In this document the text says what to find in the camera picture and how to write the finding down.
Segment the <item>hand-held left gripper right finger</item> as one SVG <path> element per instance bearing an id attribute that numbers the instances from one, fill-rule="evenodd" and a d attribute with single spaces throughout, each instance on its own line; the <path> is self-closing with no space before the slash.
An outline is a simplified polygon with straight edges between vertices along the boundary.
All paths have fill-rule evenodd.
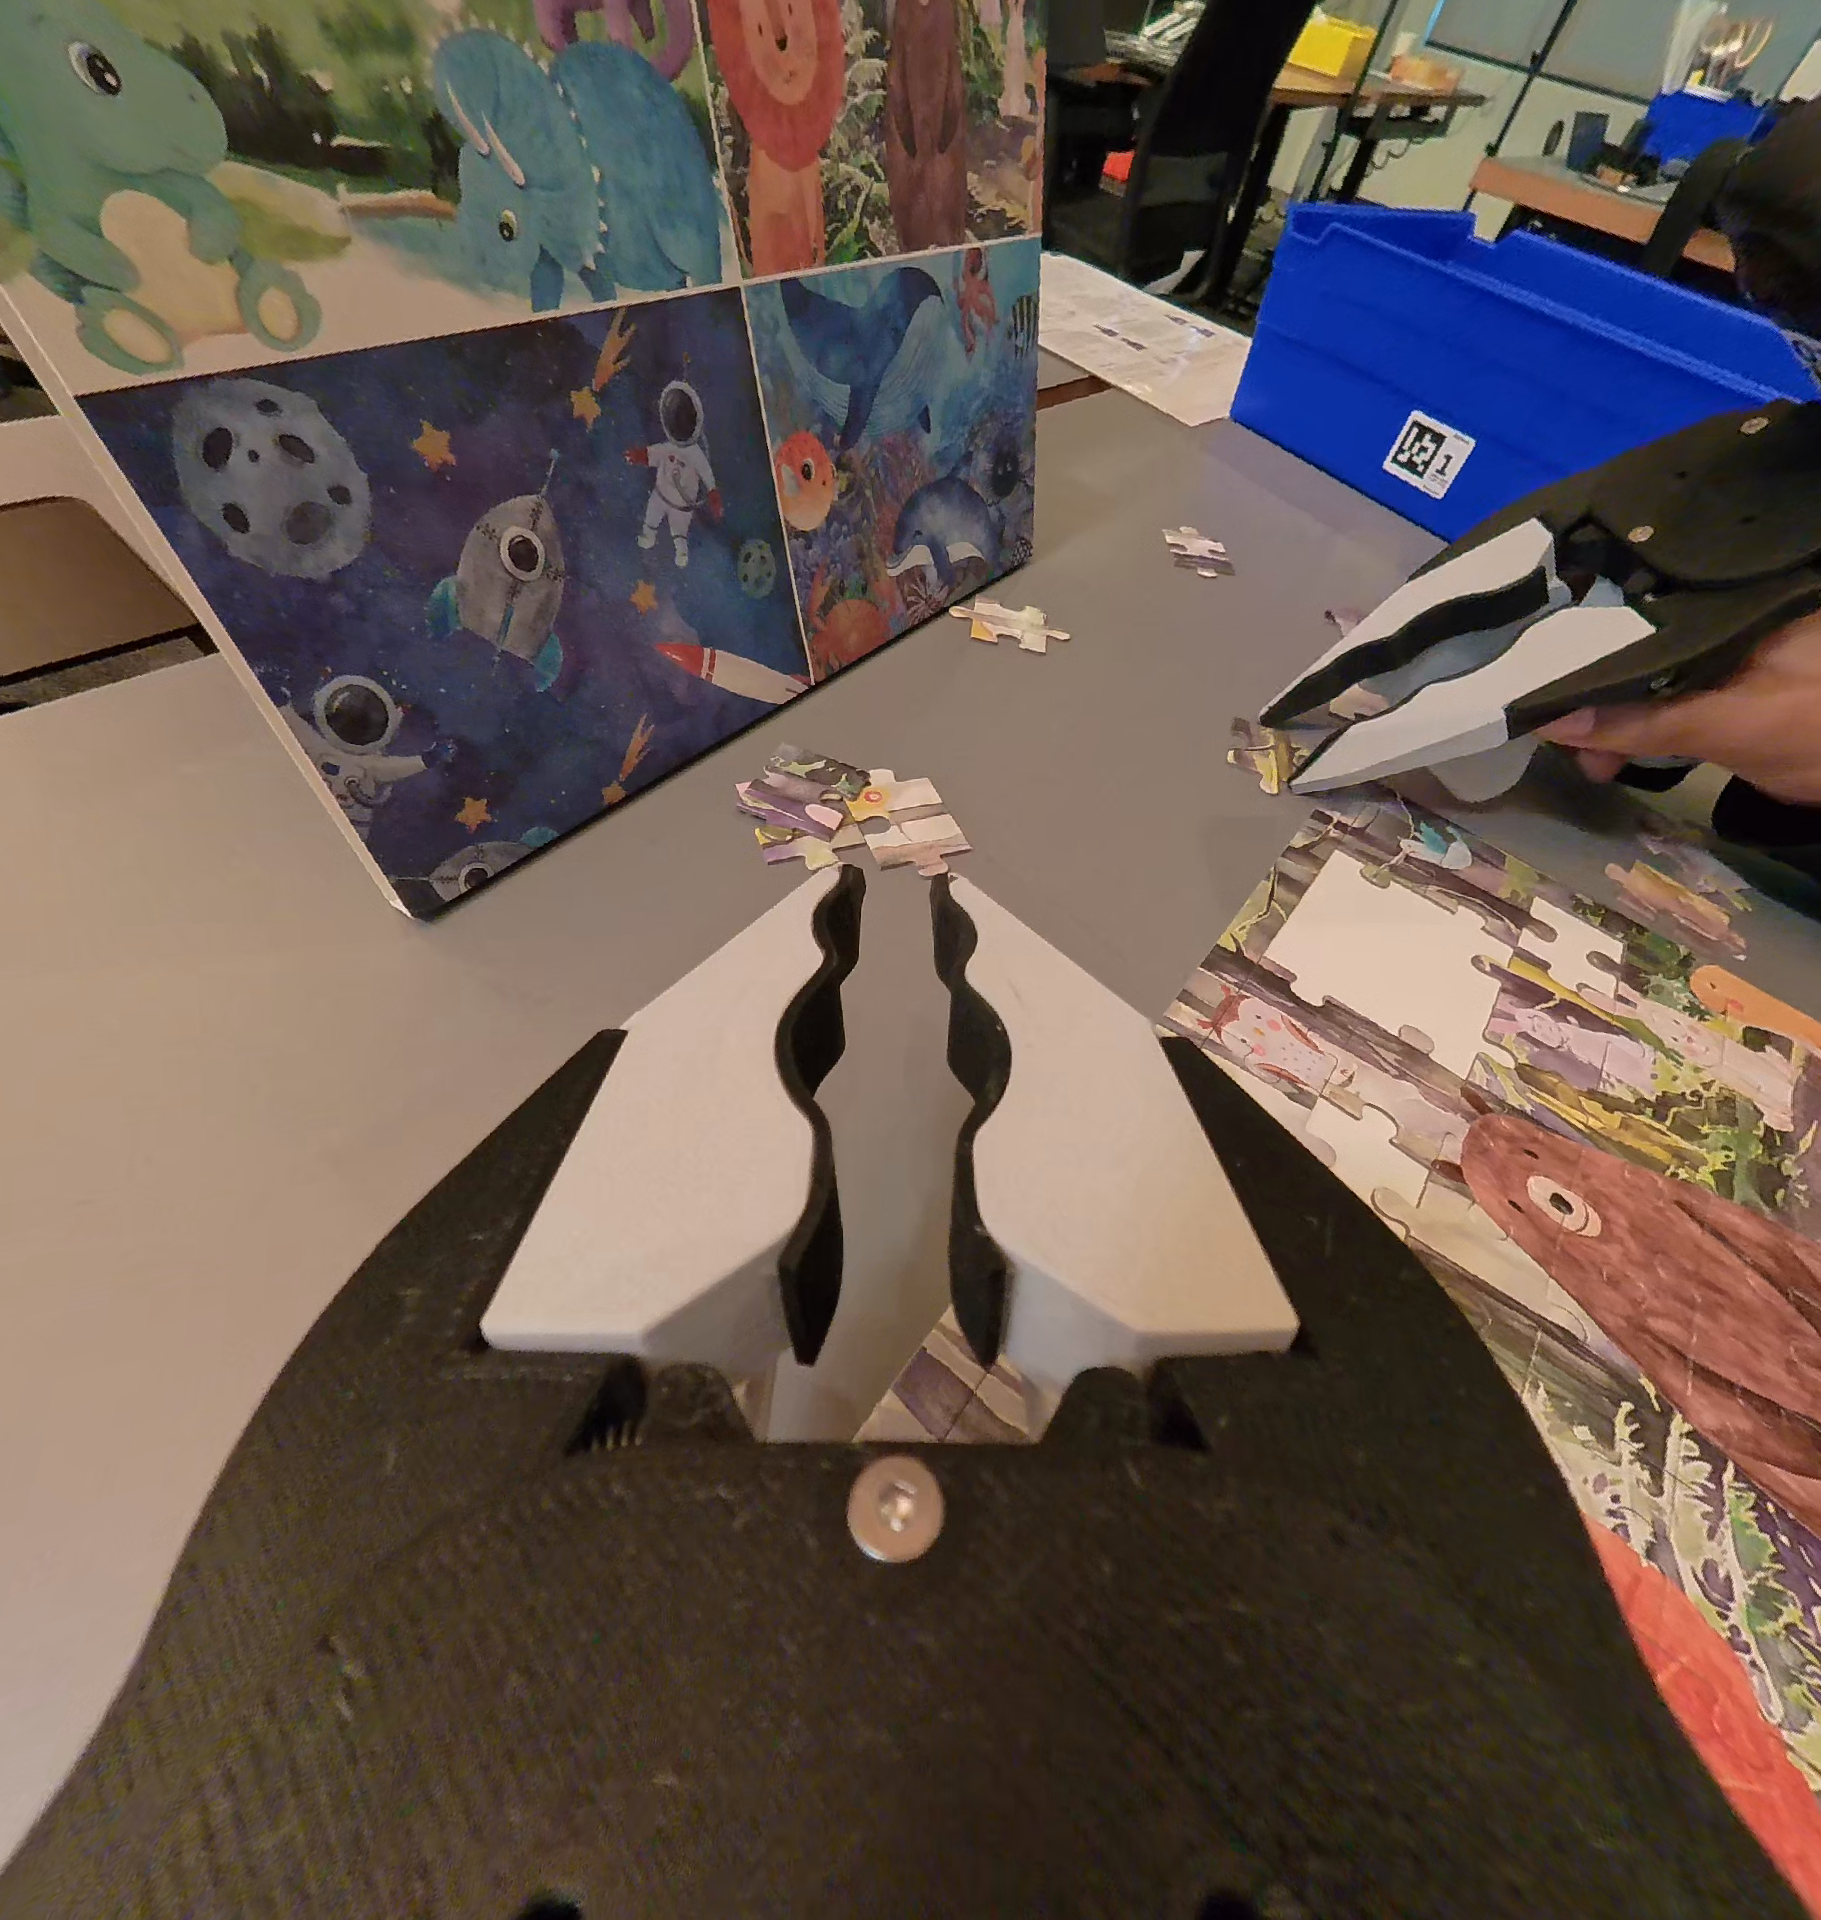
<path id="1" fill-rule="evenodd" d="M 1030 1389 L 1286 1350 L 1299 1315 L 1153 1025 L 961 876 L 932 885 L 956 1137 L 949 1311 Z"/>

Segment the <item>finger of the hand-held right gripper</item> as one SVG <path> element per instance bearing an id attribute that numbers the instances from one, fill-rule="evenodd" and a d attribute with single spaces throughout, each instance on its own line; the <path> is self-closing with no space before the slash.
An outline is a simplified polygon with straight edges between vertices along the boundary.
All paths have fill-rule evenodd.
<path id="1" fill-rule="evenodd" d="M 1278 691 L 1261 717 L 1284 728 L 1324 714 L 1357 715 L 1359 688 L 1376 701 L 1374 712 L 1398 704 L 1428 683 L 1490 665 L 1528 623 L 1568 605 L 1553 528 L 1522 521 L 1405 580 Z"/>
<path id="2" fill-rule="evenodd" d="M 1566 606 L 1543 615 L 1494 660 L 1434 678 L 1331 734 L 1295 771 L 1296 793 L 1326 793 L 1497 749 L 1543 726 L 1522 706 L 1553 683 L 1615 660 L 1654 636 L 1632 606 Z"/>

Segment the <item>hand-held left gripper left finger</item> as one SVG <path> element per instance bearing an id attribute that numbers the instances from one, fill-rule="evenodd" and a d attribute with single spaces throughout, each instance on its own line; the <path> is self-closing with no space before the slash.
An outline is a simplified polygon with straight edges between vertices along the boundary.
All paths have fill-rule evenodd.
<path id="1" fill-rule="evenodd" d="M 805 876 L 622 1029 L 483 1318 L 499 1351 L 771 1370 L 822 1353 L 843 1199 L 819 1093 L 866 876 Z"/>

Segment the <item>partly assembled forest jigsaw puzzle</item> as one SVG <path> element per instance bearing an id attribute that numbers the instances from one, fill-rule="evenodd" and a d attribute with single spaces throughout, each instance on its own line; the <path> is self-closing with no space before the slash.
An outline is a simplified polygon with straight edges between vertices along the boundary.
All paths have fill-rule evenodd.
<path id="1" fill-rule="evenodd" d="M 1821 1916 L 1821 1020 L 1420 805 L 1322 805 L 1166 1026 L 1474 1322 Z"/>

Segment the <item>person's right forearm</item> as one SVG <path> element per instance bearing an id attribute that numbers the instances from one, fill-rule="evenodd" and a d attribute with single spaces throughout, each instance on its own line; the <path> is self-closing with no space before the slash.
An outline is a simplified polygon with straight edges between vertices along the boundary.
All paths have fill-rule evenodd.
<path id="1" fill-rule="evenodd" d="M 1786 803 L 1731 777 L 1714 802 L 1714 831 L 1785 864 L 1821 890 L 1821 805 Z"/>

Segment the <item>person's right hand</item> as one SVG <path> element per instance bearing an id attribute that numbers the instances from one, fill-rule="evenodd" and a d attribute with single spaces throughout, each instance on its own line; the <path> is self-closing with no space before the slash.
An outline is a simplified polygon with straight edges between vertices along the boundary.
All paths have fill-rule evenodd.
<path id="1" fill-rule="evenodd" d="M 1570 749 L 1594 780 L 1612 780 L 1632 761 L 1691 761 L 1778 803 L 1821 808 L 1821 609 L 1762 640 L 1714 690 L 1583 706 L 1544 726 L 1540 740 Z"/>

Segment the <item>blue plastic bin white label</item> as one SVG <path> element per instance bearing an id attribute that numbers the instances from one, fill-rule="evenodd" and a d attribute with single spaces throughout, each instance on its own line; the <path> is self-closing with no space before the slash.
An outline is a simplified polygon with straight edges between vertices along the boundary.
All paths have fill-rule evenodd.
<path id="1" fill-rule="evenodd" d="M 1691 422 L 1820 386 L 1739 306 L 1464 209 L 1299 204 L 1232 415 L 1453 540 Z"/>

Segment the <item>lilac puzzle piece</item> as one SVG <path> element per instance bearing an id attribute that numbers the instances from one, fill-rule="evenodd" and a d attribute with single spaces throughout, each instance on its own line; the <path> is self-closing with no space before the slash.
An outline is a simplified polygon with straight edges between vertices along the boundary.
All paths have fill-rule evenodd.
<path id="1" fill-rule="evenodd" d="M 1748 910 L 1751 890 L 1742 875 L 1698 839 L 1643 831 L 1642 864 L 1650 865 L 1674 893 L 1712 902 L 1721 913 Z"/>

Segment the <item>yellow pink puzzle piece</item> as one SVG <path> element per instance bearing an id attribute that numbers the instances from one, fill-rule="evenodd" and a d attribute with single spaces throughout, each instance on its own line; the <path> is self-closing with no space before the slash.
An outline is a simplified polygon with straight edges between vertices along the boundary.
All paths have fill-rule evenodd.
<path id="1" fill-rule="evenodd" d="M 1746 937 L 1734 916 L 1742 900 L 1731 902 L 1719 892 L 1702 893 L 1642 858 L 1628 868 L 1608 864 L 1603 875 L 1615 890 L 1617 910 L 1627 916 L 1691 950 L 1746 956 Z"/>

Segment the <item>wooden desk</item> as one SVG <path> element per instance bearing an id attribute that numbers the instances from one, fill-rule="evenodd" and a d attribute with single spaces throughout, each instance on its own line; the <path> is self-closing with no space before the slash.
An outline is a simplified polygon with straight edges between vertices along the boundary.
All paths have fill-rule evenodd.
<path id="1" fill-rule="evenodd" d="M 1540 227 L 1570 248 L 1632 265 L 1656 234 L 1672 182 L 1612 186 L 1551 156 L 1483 156 L 1470 194 L 1507 207 L 1502 231 Z"/>
<path id="2" fill-rule="evenodd" d="M 1115 272 L 1116 243 L 1137 132 L 1149 102 L 1168 72 L 1154 72 L 1146 59 L 1127 57 L 1053 83 L 1047 131 L 1059 141 L 1059 149 L 1046 162 L 1041 213 L 1046 250 L 1067 252 L 1118 276 Z M 1272 92 L 1272 105 L 1281 108 L 1281 140 L 1289 122 L 1326 113 L 1338 141 L 1351 143 L 1347 168 L 1334 182 L 1319 182 L 1310 190 L 1314 198 L 1333 204 L 1359 201 L 1379 149 L 1405 149 L 1442 137 L 1450 132 L 1462 108 L 1483 102 L 1484 98 L 1464 88 L 1453 72 L 1447 72 L 1442 83 L 1366 77 L 1351 85 L 1333 85 L 1317 77 L 1295 75 L 1286 67 Z M 1269 273 L 1267 255 L 1276 246 L 1261 243 L 1261 264 L 1247 267 L 1250 241 L 1265 236 L 1269 218 L 1281 222 L 1287 212 L 1286 204 L 1276 201 L 1271 189 L 1280 156 L 1281 146 L 1269 167 L 1265 197 L 1242 243 L 1232 284 L 1222 300 L 1177 295 L 1177 286 L 1192 272 L 1198 252 L 1190 252 L 1177 272 L 1142 286 L 1159 284 L 1181 303 L 1207 308 L 1219 316 L 1251 313 Z"/>

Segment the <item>printed paper sheet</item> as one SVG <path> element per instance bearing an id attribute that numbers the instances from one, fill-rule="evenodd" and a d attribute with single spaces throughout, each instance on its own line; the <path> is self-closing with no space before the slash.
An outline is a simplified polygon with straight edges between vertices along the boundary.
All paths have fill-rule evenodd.
<path id="1" fill-rule="evenodd" d="M 1182 426 L 1227 420 L 1251 339 L 1063 252 L 1041 252 L 1041 348 Z"/>

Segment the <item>purple green joined puzzle pieces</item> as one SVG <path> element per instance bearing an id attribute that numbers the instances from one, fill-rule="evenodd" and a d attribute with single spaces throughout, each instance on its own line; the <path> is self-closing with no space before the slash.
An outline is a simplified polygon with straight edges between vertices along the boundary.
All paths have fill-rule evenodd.
<path id="1" fill-rule="evenodd" d="M 735 783 L 735 805 L 752 820 L 762 865 L 799 864 L 809 872 L 843 864 L 859 841 L 858 815 L 880 795 L 863 767 L 788 744 L 752 780 Z"/>

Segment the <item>yellow white puzzle piece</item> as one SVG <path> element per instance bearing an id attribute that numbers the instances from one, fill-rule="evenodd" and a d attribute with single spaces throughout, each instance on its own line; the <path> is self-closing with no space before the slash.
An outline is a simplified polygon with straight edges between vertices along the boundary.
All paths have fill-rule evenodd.
<path id="1" fill-rule="evenodd" d="M 1046 612 L 1030 606 L 1006 606 L 987 598 L 947 609 L 949 617 L 965 621 L 978 642 L 1011 642 L 1020 651 L 1043 658 L 1054 645 L 1067 642 L 1067 629 L 1047 623 Z"/>

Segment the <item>black office chair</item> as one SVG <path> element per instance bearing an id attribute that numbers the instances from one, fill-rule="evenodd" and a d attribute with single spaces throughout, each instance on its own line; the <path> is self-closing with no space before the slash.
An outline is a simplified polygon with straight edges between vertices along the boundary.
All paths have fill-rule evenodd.
<path id="1" fill-rule="evenodd" d="M 1115 272 L 1150 284 L 1198 252 L 1181 298 L 1222 300 L 1281 146 L 1272 92 L 1311 1 L 1209 1 L 1149 102 Z"/>

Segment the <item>illustrated jigsaw puzzle box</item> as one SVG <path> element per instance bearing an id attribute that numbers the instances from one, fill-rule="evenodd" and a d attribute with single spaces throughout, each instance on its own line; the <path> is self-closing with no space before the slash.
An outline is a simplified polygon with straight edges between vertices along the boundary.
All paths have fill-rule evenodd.
<path id="1" fill-rule="evenodd" d="M 1043 6 L 0 1 L 0 300 L 418 916 L 1026 566 Z"/>

